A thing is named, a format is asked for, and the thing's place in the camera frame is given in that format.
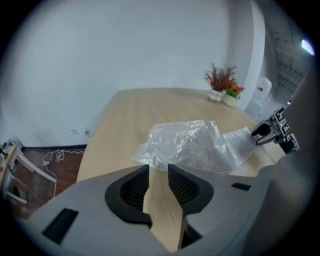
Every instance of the potted plant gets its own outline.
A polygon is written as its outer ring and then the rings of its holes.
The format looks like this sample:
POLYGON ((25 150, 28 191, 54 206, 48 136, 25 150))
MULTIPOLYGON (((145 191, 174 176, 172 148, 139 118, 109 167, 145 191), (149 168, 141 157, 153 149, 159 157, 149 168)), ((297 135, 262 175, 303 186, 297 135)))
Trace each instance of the potted plant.
POLYGON ((236 66, 229 66, 228 68, 216 67, 211 63, 211 70, 207 70, 204 79, 210 84, 209 99, 214 102, 220 102, 223 97, 223 91, 231 88, 232 84, 236 82, 234 78, 236 66))
POLYGON ((234 108, 240 98, 240 94, 245 90, 244 87, 239 86, 236 82, 231 84, 231 87, 225 91, 222 102, 229 107, 234 108))

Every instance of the plastic bag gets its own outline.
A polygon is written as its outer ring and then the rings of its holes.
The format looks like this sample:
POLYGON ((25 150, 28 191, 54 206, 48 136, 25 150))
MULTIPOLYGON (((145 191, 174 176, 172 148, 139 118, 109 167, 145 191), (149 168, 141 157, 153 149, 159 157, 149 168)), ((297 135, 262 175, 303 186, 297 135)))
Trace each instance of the plastic bag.
POLYGON ((255 148, 247 127, 221 135, 213 121, 161 123, 153 126, 133 159, 163 172, 168 164, 179 163, 223 174, 236 170, 255 148))

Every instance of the white cable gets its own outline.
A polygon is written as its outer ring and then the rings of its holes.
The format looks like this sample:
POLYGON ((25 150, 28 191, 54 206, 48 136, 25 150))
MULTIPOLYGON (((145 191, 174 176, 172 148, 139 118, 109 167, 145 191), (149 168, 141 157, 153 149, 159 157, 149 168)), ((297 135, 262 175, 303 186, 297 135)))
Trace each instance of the white cable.
MULTIPOLYGON (((48 152, 48 153, 46 153, 45 156, 42 158, 42 165, 44 165, 45 159, 46 159, 47 157, 49 158, 48 160, 49 160, 49 162, 50 162, 50 161, 52 160, 52 158, 53 158, 54 153, 56 153, 56 155, 55 155, 55 162, 57 163, 57 162, 65 159, 65 153, 76 153, 76 154, 82 153, 82 154, 84 154, 85 152, 83 152, 83 151, 76 152, 76 151, 69 151, 69 150, 64 150, 64 149, 58 149, 58 150, 56 150, 56 151, 48 152)), ((46 171, 47 171, 48 173, 51 173, 51 174, 53 174, 53 175, 55 176, 55 180, 56 180, 56 181, 55 181, 55 183, 54 183, 54 191, 53 191, 53 197, 55 197, 55 196, 56 196, 56 189, 57 189, 57 182, 58 182, 57 175, 56 175, 55 173, 53 173, 52 171, 49 171, 49 169, 48 169, 48 164, 46 164, 46 165, 44 165, 44 166, 45 166, 46 171)), ((43 177, 43 178, 42 178, 42 182, 43 182, 43 183, 46 183, 46 182, 47 182, 47 178, 43 177)))

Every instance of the brown floor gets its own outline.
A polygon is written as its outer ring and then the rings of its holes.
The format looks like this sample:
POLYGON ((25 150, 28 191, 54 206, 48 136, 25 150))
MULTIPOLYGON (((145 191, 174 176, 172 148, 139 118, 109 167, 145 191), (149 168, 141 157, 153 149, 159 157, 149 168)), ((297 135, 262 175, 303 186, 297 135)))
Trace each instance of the brown floor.
MULTIPOLYGON (((42 166, 42 159, 48 152, 55 150, 25 149, 23 153, 30 162, 41 170, 46 171, 46 168, 42 166)), ((84 149, 68 150, 76 152, 84 151, 84 149)), ((65 152, 64 159, 56 162, 56 153, 53 154, 48 169, 57 176, 55 196, 59 195, 77 181, 82 157, 83 153, 76 154, 65 152)), ((13 192, 14 186, 16 186, 18 190, 26 194, 27 204, 9 196, 7 198, 10 201, 9 204, 11 205, 12 214, 26 220, 34 211, 53 197, 55 184, 52 181, 45 179, 37 172, 29 171, 19 162, 16 164, 15 176, 17 178, 11 184, 9 191, 13 192)))

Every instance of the wooden table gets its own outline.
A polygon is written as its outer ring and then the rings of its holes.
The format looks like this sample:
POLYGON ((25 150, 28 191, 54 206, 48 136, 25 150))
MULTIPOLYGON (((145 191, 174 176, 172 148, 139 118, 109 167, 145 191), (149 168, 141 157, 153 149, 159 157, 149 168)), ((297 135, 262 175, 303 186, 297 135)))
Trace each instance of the wooden table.
MULTIPOLYGON (((154 124, 214 121, 220 132, 244 127, 252 130, 255 121, 237 108, 212 102, 208 92, 193 89, 135 89, 119 91, 100 120, 86 147, 77 181, 139 165, 132 159, 138 146, 148 140, 154 124)), ((260 146, 233 175, 253 176, 285 153, 279 145, 260 146)), ((182 209, 168 185, 168 173, 149 172, 149 189, 143 211, 152 219, 151 233, 170 252, 178 248, 182 209)))

